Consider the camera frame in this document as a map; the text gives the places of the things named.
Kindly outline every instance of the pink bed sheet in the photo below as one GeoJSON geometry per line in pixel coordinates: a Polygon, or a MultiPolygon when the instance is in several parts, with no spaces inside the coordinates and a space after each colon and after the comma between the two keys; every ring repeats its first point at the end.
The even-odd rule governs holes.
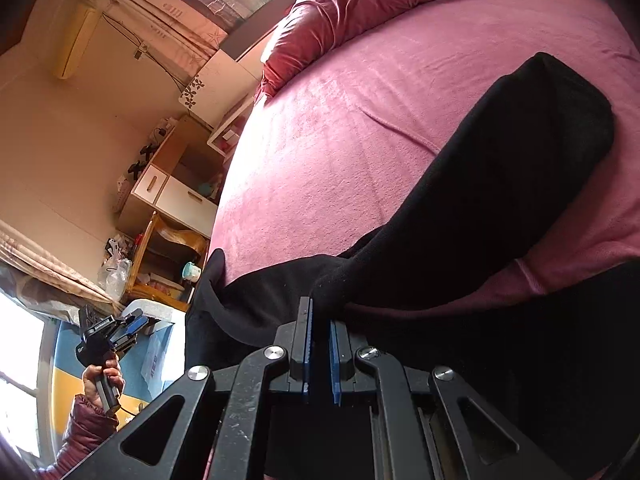
{"type": "Polygon", "coordinates": [[[613,12],[600,0],[438,0],[348,41],[258,102],[212,233],[226,282],[338,254],[384,223],[480,96],[538,51],[610,100],[612,150],[524,258],[475,293],[410,315],[517,303],[640,256],[640,55],[613,12]]]}

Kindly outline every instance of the window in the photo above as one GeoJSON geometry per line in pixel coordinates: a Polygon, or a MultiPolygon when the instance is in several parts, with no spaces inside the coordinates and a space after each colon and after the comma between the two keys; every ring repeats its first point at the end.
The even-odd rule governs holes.
{"type": "Polygon", "coordinates": [[[53,458],[49,401],[57,324],[1,292],[0,319],[0,432],[31,465],[46,465],[53,458]]]}

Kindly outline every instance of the person's arm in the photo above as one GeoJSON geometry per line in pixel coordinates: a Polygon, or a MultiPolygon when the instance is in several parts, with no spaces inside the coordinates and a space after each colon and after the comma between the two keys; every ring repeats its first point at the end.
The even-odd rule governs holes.
{"type": "MultiPolygon", "coordinates": [[[[118,419],[115,416],[105,415],[102,401],[95,389],[94,380],[101,371],[102,367],[89,366],[82,374],[84,395],[77,395],[74,399],[63,445],[55,463],[46,469],[39,469],[35,472],[40,479],[60,480],[84,457],[116,432],[118,419]]],[[[110,383],[122,393],[124,379],[115,356],[106,362],[104,374],[109,377],[110,383]]]]}

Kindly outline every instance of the black cable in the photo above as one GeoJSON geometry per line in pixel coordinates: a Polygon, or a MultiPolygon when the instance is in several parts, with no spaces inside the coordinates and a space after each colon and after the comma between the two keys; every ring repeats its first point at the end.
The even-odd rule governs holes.
{"type": "Polygon", "coordinates": [[[121,409],[123,412],[129,413],[129,415],[137,416],[135,413],[131,413],[129,410],[125,410],[122,406],[120,407],[120,409],[121,409]]]}
{"type": "Polygon", "coordinates": [[[124,32],[122,32],[118,27],[116,27],[112,22],[115,22],[115,20],[113,18],[109,18],[105,13],[102,14],[102,17],[104,18],[104,21],[109,23],[109,25],[111,25],[111,27],[113,27],[115,30],[117,30],[121,35],[123,35],[125,38],[127,38],[131,43],[133,43],[136,47],[140,48],[140,45],[142,45],[142,41],[140,40],[139,37],[137,37],[133,32],[131,32],[127,27],[125,27],[123,24],[121,24],[120,22],[116,22],[118,25],[120,25],[122,28],[124,28],[129,34],[131,34],[134,38],[136,38],[138,40],[138,42],[136,43],[135,41],[133,41],[129,36],[127,36],[124,32]]]}
{"type": "MultiPolygon", "coordinates": [[[[109,23],[109,25],[111,25],[111,27],[113,27],[115,30],[117,30],[121,35],[123,35],[125,38],[127,38],[132,44],[134,44],[138,49],[140,49],[142,47],[142,43],[143,41],[140,40],[139,37],[137,37],[135,35],[135,33],[133,33],[129,28],[125,27],[125,25],[123,25],[120,22],[116,22],[113,18],[110,18],[109,16],[107,16],[106,14],[102,14],[102,17],[104,18],[104,21],[109,23]],[[119,27],[116,27],[112,22],[117,23],[119,26],[121,26],[123,29],[125,29],[129,34],[131,34],[134,38],[136,38],[136,40],[138,40],[138,43],[136,43],[135,41],[133,41],[129,36],[127,36],[124,32],[122,32],[120,30],[119,27]]],[[[180,93],[184,92],[184,89],[186,88],[186,85],[180,81],[175,75],[173,75],[171,72],[169,72],[164,65],[162,65],[162,63],[160,63],[150,52],[145,52],[145,54],[147,56],[149,56],[149,58],[156,64],[158,65],[162,70],[164,70],[165,72],[167,72],[167,74],[169,75],[169,77],[172,79],[172,81],[174,82],[174,84],[176,85],[176,87],[178,88],[178,90],[180,91],[180,93]]]]}
{"type": "Polygon", "coordinates": [[[156,64],[162,68],[162,70],[164,70],[165,72],[168,73],[168,75],[171,77],[171,79],[174,80],[175,85],[178,87],[178,90],[180,91],[180,93],[184,92],[184,89],[186,88],[186,85],[182,84],[182,81],[180,81],[175,75],[173,75],[171,72],[169,72],[164,66],[162,66],[162,64],[151,55],[151,53],[149,52],[145,52],[145,54],[147,54],[153,61],[156,62],[156,64]]]}

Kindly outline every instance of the wooden cabinet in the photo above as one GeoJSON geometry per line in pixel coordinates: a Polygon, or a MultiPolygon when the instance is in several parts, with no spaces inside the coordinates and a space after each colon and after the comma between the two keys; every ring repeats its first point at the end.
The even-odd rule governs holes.
{"type": "Polygon", "coordinates": [[[156,201],[156,209],[209,238],[218,206],[170,176],[156,201]]]}
{"type": "Polygon", "coordinates": [[[150,204],[156,203],[156,198],[167,180],[167,175],[155,166],[149,165],[136,182],[132,193],[150,204]]]}
{"type": "Polygon", "coordinates": [[[223,171],[224,156],[207,146],[211,132],[184,116],[167,134],[136,182],[116,227],[135,238],[153,211],[175,228],[210,238],[218,206],[196,190],[223,171]]]}

